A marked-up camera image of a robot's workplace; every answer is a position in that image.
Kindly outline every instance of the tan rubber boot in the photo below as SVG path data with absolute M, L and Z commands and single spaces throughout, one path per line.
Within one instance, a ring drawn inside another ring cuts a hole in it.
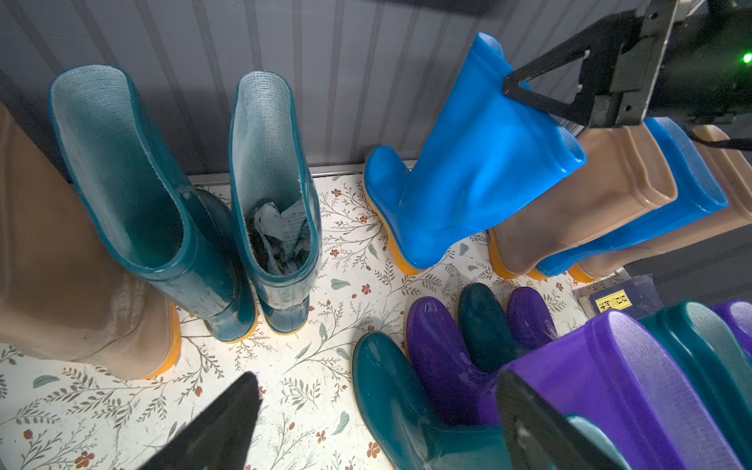
M 0 341 L 41 359 L 148 378 L 180 355 L 180 321 L 121 268 L 86 208 L 0 106 Z
M 695 134 L 705 141 L 729 138 L 716 126 L 698 126 Z M 633 261 L 678 250 L 752 223 L 752 166 L 738 150 L 695 146 L 726 193 L 729 207 L 626 250 L 585 259 L 579 265 L 584 274 L 592 278 L 608 276 Z
M 676 183 L 645 125 L 588 129 L 580 143 L 588 162 L 489 231 L 493 270 L 511 279 L 543 258 L 578 247 L 677 197 Z

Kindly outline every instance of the teal rain boot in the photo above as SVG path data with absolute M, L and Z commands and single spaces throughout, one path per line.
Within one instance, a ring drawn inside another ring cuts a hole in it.
M 512 71 L 501 44 L 480 33 L 413 170 L 389 147 L 368 157 L 366 197 L 404 273 L 439 263 L 587 161 L 569 131 L 504 96 Z
M 690 379 L 742 465 L 752 468 L 752 368 L 728 325 L 696 302 L 640 323 Z
M 105 246 L 123 267 L 202 318 L 220 341 L 253 332 L 250 285 L 227 207 L 195 190 L 128 75 L 73 68 L 50 88 L 60 152 Z
M 256 71 L 240 80 L 230 130 L 230 180 L 235 241 L 243 263 L 271 329 L 292 334 L 308 319 L 308 294 L 321 260 L 321 214 L 300 143 L 293 92 L 277 74 Z M 258 215 L 262 206 L 282 213 L 280 220 L 286 212 L 294 213 L 291 219 L 298 222 L 279 223 L 284 240 L 273 240 L 292 262 L 281 265 L 276 257 L 270 259 L 269 238 L 254 225 L 263 219 Z
M 394 468 L 511 470 L 501 428 L 445 426 L 407 358 L 384 333 L 368 333 L 355 346 L 353 387 L 365 425 Z
M 496 372 L 527 350 L 517 343 L 507 327 L 504 309 L 484 284 L 474 283 L 459 296 L 459 330 L 472 362 L 483 372 Z

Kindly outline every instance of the purple rain boot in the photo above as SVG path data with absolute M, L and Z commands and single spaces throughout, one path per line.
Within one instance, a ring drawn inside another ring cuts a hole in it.
M 559 337 L 545 300 L 531 287 L 518 287 L 512 291 L 507 304 L 507 321 L 512 337 L 529 350 L 538 349 Z
M 472 363 L 459 327 L 438 299 L 423 297 L 413 303 L 405 343 L 426 395 L 445 424 L 501 424 L 497 373 L 485 374 Z
M 752 304 L 735 300 L 725 304 L 713 305 L 712 311 L 723 318 L 734 334 L 741 348 L 752 359 Z

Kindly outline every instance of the rain boot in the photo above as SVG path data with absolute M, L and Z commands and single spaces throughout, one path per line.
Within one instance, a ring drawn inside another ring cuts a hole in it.
M 735 300 L 734 302 L 714 305 L 711 310 L 723 318 L 739 346 L 752 358 L 752 304 L 743 300 Z
M 546 301 L 532 287 L 512 291 L 507 304 L 507 321 L 512 337 L 527 350 L 538 349 L 559 337 Z
M 620 311 L 505 368 L 561 414 L 592 421 L 633 468 L 743 468 L 669 353 Z
M 321 215 L 293 92 L 282 77 L 256 71 L 240 80 L 230 136 L 235 240 L 267 323 L 276 333 L 290 335 L 308 319 L 308 294 L 321 261 Z M 291 211 L 298 223 L 284 226 L 285 250 L 299 249 L 288 271 L 272 264 L 264 235 L 254 228 L 256 212 L 270 202 L 281 213 L 296 205 Z
M 504 310 L 485 284 L 465 287 L 457 311 L 470 358 L 482 372 L 496 372 L 527 352 L 512 338 Z
M 442 423 L 407 358 L 384 333 L 368 333 L 356 344 L 353 387 L 365 426 L 394 468 L 511 470 L 501 428 Z
M 543 259 L 538 263 L 542 275 L 562 274 L 583 259 L 652 240 L 729 205 L 720 185 L 681 127 L 667 117 L 646 119 L 645 125 L 669 162 L 678 188 L 676 200 L 589 243 Z M 574 269 L 570 274 L 576 280 L 587 281 L 579 276 L 580 271 Z
M 489 230 L 493 270 L 512 279 L 676 200 L 671 169 L 645 125 L 588 129 L 587 165 Z
M 585 164 L 569 131 L 504 96 L 512 71 L 501 44 L 478 34 L 413 170 L 389 147 L 366 160 L 366 197 L 404 273 L 439 263 Z
M 724 141 L 729 138 L 716 126 L 696 127 L 694 132 L 705 141 Z M 625 264 L 678 250 L 752 223 L 752 166 L 744 155 L 738 150 L 706 147 L 702 144 L 695 144 L 695 147 L 726 193 L 729 207 L 634 247 L 585 259 L 579 264 L 584 275 L 593 280 L 605 277 Z
M 433 409 L 449 426 L 500 426 L 496 406 L 497 371 L 473 364 L 447 308 L 423 297 L 410 307 L 405 344 Z
M 76 190 L 115 260 L 203 319 L 220 341 L 250 335 L 256 311 L 229 209 L 193 189 L 128 75 L 108 65 L 60 74 L 50 88 L 50 117 Z
M 73 188 L 0 106 L 0 341 L 123 380 L 180 356 L 180 320 L 107 252 Z
M 673 356 L 745 468 L 752 468 L 752 368 L 724 321 L 687 302 L 640 320 Z

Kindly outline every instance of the floral floor mat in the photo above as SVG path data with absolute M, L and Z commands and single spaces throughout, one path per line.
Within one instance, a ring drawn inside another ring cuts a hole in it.
M 350 357 L 362 335 L 379 330 L 404 347 L 405 312 L 413 301 L 434 296 L 454 312 L 472 282 L 489 285 L 502 305 L 515 287 L 534 287 L 560 334 L 587 320 L 568 275 L 538 282 L 493 274 L 485 234 L 457 243 L 434 268 L 404 275 L 365 203 L 362 175 L 315 182 L 324 260 L 303 329 L 279 336 L 262 317 L 250 338 L 223 344 L 181 311 L 180 359 L 148 381 L 120 381 L 103 368 L 34 359 L 0 344 L 2 463 L 21 470 L 138 468 L 242 372 L 252 371 L 263 403 L 245 470 L 392 468 L 353 395 Z M 207 189 L 229 203 L 228 186 Z

